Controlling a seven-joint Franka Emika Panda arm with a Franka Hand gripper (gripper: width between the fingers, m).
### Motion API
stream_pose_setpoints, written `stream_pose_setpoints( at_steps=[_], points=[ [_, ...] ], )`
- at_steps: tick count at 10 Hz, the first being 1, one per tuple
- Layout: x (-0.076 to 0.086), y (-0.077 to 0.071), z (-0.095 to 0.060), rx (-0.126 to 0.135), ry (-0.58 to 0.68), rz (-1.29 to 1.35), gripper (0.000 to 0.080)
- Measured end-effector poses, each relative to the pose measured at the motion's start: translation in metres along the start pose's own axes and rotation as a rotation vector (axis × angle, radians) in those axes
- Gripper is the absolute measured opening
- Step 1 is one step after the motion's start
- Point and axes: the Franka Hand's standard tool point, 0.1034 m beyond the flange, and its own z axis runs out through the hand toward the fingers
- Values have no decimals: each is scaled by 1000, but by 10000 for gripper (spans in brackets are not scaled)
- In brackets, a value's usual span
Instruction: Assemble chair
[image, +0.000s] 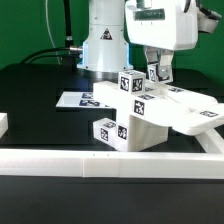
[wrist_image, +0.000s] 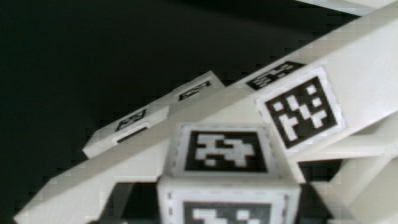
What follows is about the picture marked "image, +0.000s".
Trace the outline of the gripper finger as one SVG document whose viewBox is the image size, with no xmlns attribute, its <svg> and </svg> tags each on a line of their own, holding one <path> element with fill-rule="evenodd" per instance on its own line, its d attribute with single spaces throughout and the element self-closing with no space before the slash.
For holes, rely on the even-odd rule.
<svg viewBox="0 0 224 224">
<path fill-rule="evenodd" d="M 159 49 L 158 56 L 158 77 L 160 82 L 171 82 L 173 80 L 172 74 L 172 60 L 174 52 L 167 49 Z"/>
<path fill-rule="evenodd" d="M 150 46 L 144 47 L 144 55 L 148 65 L 157 64 L 158 59 L 158 49 Z"/>
</svg>

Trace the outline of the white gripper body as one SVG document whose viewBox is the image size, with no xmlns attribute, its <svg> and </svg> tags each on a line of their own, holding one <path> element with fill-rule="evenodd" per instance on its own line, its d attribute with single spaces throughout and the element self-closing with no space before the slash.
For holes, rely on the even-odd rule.
<svg viewBox="0 0 224 224">
<path fill-rule="evenodd" d="M 131 43 L 172 51 L 194 48 L 222 19 L 200 0 L 127 0 L 125 16 Z"/>
</svg>

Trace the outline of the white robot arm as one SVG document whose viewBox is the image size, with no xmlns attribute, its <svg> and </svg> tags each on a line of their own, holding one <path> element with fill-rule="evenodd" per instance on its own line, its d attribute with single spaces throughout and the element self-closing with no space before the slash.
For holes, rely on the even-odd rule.
<svg viewBox="0 0 224 224">
<path fill-rule="evenodd" d="M 214 32 L 221 19 L 200 0 L 89 0 L 89 34 L 79 67 L 128 70 L 132 43 L 144 47 L 149 80 L 170 82 L 174 53 L 194 48 L 198 34 Z"/>
</svg>

